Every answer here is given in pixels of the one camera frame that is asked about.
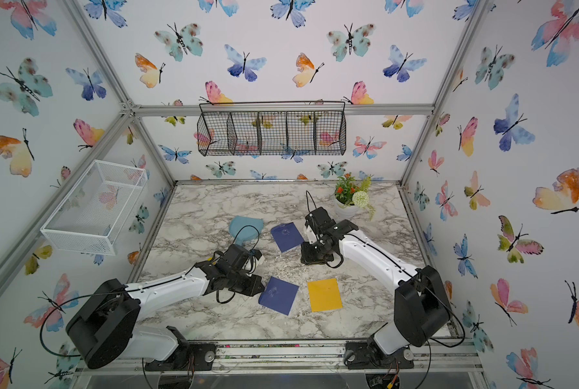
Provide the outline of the yellow envelope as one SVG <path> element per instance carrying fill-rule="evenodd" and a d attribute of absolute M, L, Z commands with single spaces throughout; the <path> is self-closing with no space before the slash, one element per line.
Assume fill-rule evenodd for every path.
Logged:
<path fill-rule="evenodd" d="M 313 312 L 334 311 L 343 307 L 339 285 L 335 278 L 310 281 L 307 288 Z"/>

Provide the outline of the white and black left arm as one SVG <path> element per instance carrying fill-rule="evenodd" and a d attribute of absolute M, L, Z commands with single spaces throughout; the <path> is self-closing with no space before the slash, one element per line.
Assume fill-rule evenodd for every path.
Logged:
<path fill-rule="evenodd" d="M 258 249 L 232 244 L 210 260 L 156 280 L 122 284 L 116 279 L 100 285 L 69 321 L 66 332 L 89 369 L 118 359 L 142 360 L 149 371 L 206 371 L 213 345 L 190 344 L 176 327 L 146 327 L 141 320 L 175 303 L 228 290 L 254 297 L 263 293 L 255 275 Z"/>

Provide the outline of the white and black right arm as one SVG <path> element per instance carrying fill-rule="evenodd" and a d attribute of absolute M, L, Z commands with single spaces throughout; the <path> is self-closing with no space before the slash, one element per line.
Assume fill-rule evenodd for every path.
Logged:
<path fill-rule="evenodd" d="M 420 347 L 451 319 L 442 279 L 431 266 L 415 267 L 367 237 L 349 220 L 334 221 L 323 207 L 309 212 L 305 221 L 309 240 L 301 244 L 305 265 L 329 265 L 334 256 L 350 260 L 378 280 L 394 296 L 393 321 L 371 335 L 365 347 L 352 351 L 347 366 L 382 366 L 403 355 L 410 345 Z"/>

